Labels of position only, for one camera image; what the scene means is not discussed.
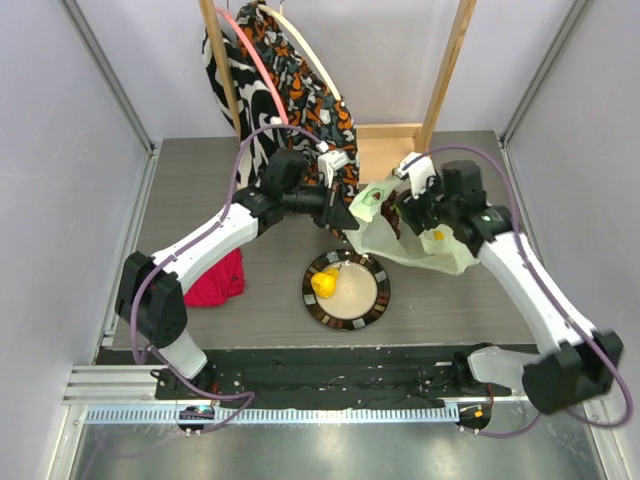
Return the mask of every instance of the red cloth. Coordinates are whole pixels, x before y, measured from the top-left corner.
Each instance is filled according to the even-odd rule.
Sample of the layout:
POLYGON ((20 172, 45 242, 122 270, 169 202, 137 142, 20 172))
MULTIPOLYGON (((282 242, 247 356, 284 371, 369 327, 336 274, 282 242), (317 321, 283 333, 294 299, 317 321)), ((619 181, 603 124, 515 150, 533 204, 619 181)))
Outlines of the red cloth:
POLYGON ((216 307, 244 292, 242 253, 237 248, 224 257, 194 283, 184 302, 187 307, 216 307))

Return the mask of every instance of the plate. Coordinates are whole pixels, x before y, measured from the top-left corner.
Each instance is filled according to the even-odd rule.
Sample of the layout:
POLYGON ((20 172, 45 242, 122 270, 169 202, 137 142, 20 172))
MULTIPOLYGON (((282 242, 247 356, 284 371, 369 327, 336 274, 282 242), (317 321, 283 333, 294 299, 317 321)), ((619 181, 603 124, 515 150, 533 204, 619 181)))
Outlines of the plate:
POLYGON ((316 258, 302 279, 302 300, 313 318, 342 331, 359 330, 375 322, 387 310, 391 282, 382 265, 369 255, 352 250, 332 250, 316 258), (311 277, 331 267, 340 268, 336 291, 320 298, 311 277))

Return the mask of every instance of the plastic bag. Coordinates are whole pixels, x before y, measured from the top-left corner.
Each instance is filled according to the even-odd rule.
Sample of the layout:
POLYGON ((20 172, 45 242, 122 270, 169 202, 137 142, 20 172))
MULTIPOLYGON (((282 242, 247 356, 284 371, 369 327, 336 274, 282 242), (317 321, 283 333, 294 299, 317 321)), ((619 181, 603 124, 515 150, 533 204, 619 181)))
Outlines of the plastic bag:
POLYGON ((358 230, 345 231, 347 239, 360 254, 371 253, 409 267, 428 268, 459 275, 478 260, 453 236, 446 225, 419 236, 400 219, 400 238, 380 214, 383 202, 404 182, 389 177, 370 184, 353 200, 349 210, 358 220, 358 230))

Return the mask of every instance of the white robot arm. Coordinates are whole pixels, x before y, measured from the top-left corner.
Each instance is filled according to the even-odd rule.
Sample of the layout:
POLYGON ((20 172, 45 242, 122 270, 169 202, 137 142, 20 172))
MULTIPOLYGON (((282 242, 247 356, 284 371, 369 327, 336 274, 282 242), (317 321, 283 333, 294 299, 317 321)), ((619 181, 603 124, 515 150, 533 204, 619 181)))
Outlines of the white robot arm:
MULTIPOLYGON (((338 184, 326 175, 339 168, 339 155, 331 153, 331 158, 325 159, 328 166, 320 162, 322 170, 326 170, 327 184, 313 187, 298 185, 304 159, 297 155, 289 151, 274 155, 260 187, 238 191, 223 226, 169 263, 143 297, 138 331, 196 384, 206 371, 207 358, 186 330, 183 292, 228 253, 280 222, 285 211, 310 214, 322 228, 358 228, 338 195, 338 184), (335 169, 331 162, 337 162, 335 169)), ((504 385, 517 393, 524 391, 533 405, 547 414, 607 393, 613 382, 611 373, 565 322, 533 278, 520 255, 508 209, 486 203, 477 165, 471 161, 450 162, 441 171, 442 176, 438 176, 428 157, 413 163, 405 159, 396 169, 397 176, 411 180, 411 189, 396 199, 403 221, 416 234, 440 223, 449 225, 456 238, 500 281, 529 325, 539 350, 539 355, 530 355, 480 345, 464 359, 463 380, 504 385)), ((140 252, 132 254, 125 263, 118 292, 118 315, 129 321, 132 299, 142 279, 155 267, 155 259, 174 256, 220 221, 220 215, 152 257, 140 252)), ((526 237, 521 236, 520 240, 555 298, 617 365, 622 353, 617 335, 599 333, 580 315, 535 260, 526 237)), ((206 379, 200 383, 207 385, 206 379)))
POLYGON ((447 163, 441 176, 434 171, 431 159, 417 154, 409 155, 395 170, 396 176, 411 181, 411 190, 396 200, 403 220, 417 235, 440 223, 449 225, 456 239, 502 284, 527 322, 539 351, 539 355, 531 355, 480 345, 465 359, 467 379, 524 392, 546 414, 607 393, 613 375, 576 327, 616 366, 622 354, 619 337, 613 332, 598 332, 563 295, 535 257, 526 236, 514 233, 509 210, 487 203, 480 169, 474 162, 447 163), (533 272, 540 279, 534 278, 533 272))

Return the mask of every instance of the gray wall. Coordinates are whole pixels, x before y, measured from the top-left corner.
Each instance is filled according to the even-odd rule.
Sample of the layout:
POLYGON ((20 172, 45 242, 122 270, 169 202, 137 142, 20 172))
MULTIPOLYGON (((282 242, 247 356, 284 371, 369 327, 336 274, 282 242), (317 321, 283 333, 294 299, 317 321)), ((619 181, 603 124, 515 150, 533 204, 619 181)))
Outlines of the gray wall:
MULTIPOLYGON (((235 16, 246 1, 216 5, 230 3, 235 16)), ((197 1, 78 4, 154 139, 233 136, 205 75, 197 1)), ((290 0, 284 13, 322 60, 358 123, 406 123, 424 120, 457 4, 290 0)), ((570 4, 478 2, 437 130, 504 128, 570 4)))
MULTIPOLYGON (((593 2, 512 143, 545 263, 597 326, 622 337, 638 402, 639 17, 639 2, 593 2)), ((640 452, 639 415, 620 439, 640 452)))
POLYGON ((0 4, 0 477, 42 478, 144 152, 58 2, 0 4))

